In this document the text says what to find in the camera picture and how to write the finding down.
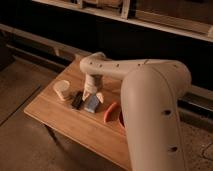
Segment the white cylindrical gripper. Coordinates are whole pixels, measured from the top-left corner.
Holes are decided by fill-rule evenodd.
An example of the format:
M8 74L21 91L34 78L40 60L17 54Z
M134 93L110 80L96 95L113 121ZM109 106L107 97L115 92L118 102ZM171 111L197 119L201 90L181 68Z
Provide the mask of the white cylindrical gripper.
M103 81L101 75L89 75L85 77L84 91L82 100L85 101L90 94L96 93L96 97L101 103L104 103L104 96L101 92L98 92L103 87Z

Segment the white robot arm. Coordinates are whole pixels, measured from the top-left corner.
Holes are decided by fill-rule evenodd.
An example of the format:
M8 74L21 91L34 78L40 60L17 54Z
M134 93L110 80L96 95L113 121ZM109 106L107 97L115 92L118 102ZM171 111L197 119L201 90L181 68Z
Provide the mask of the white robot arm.
M177 101L191 73L176 60L114 61L94 53L80 61L84 94L101 90L102 78L120 79L121 109L132 171L188 171Z

